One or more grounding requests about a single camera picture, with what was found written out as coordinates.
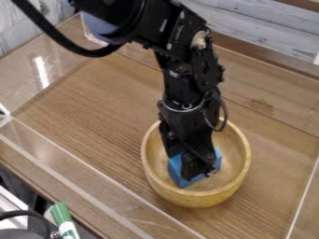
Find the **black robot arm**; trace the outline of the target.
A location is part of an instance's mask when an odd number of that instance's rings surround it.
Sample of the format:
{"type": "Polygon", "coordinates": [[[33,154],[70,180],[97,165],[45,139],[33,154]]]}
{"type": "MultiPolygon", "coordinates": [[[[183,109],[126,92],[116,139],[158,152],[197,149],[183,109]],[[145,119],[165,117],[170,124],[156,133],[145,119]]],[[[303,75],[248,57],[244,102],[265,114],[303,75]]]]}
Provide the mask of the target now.
{"type": "Polygon", "coordinates": [[[217,84],[224,67],[213,51],[207,21],[177,0],[65,0],[84,13],[90,33],[106,43],[78,46],[57,30],[29,0],[10,0],[46,36],[90,58],[112,54],[134,42],[154,52],[162,73],[158,132],[166,155],[180,158],[185,180],[216,171],[212,133],[224,129],[228,110],[217,84]]]}

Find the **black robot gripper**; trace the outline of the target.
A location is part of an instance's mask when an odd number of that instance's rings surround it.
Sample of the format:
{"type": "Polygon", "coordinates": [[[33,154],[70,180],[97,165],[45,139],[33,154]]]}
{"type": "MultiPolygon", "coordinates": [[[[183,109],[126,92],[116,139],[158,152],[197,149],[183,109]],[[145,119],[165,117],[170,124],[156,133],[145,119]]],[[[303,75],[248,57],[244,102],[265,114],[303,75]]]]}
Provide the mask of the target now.
{"type": "Polygon", "coordinates": [[[216,101],[201,101],[189,109],[158,100],[158,133],[166,156],[181,153],[181,178],[209,177],[216,172],[216,151],[212,133],[219,122],[216,101]]]}

